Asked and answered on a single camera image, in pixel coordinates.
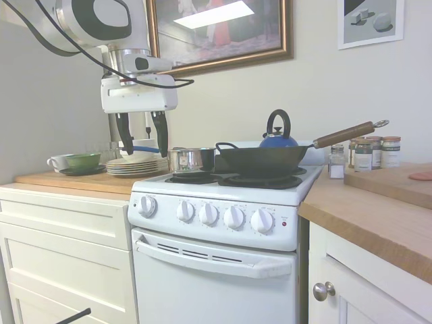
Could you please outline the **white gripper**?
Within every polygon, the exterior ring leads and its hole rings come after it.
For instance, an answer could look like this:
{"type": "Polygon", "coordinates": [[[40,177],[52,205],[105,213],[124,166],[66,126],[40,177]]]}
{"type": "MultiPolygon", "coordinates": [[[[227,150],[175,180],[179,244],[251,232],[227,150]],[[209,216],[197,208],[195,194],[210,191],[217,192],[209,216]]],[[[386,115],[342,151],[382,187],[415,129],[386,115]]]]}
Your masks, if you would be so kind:
{"type": "Polygon", "coordinates": [[[159,152],[163,158],[167,157],[169,133],[164,111],[174,110],[178,106],[176,89],[141,84],[121,85],[118,77],[109,77],[101,80],[101,101],[105,113],[116,113],[117,129],[123,150],[128,155],[134,152],[128,113],[151,112],[159,152]]]}

